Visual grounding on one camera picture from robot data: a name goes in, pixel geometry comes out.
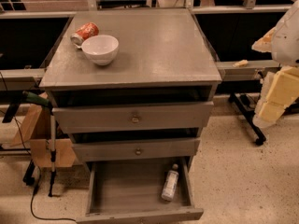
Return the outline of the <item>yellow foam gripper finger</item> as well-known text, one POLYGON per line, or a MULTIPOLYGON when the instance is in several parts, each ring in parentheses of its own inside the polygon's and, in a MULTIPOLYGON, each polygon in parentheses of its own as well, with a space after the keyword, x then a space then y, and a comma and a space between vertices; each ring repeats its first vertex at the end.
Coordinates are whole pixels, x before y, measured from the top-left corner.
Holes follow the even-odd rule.
POLYGON ((272 51, 272 37, 274 32, 276 31, 276 28, 273 27, 270 29, 263 37, 258 39, 253 43, 251 48, 255 51, 265 53, 265 52, 271 52, 272 51))
POLYGON ((263 80, 261 97, 255 107, 253 124, 259 128, 274 125, 286 108, 299 98, 299 68, 282 67, 268 72, 263 80))

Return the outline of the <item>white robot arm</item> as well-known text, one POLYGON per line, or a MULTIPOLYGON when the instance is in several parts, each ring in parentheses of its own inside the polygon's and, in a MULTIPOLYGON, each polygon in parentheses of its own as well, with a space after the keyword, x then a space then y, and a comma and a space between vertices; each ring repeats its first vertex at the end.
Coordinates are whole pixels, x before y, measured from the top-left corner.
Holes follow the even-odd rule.
POLYGON ((282 65, 278 72, 266 74, 255 107, 253 124, 266 128, 274 125, 286 108, 299 98, 299 1, 251 48, 270 52, 272 60, 282 65))

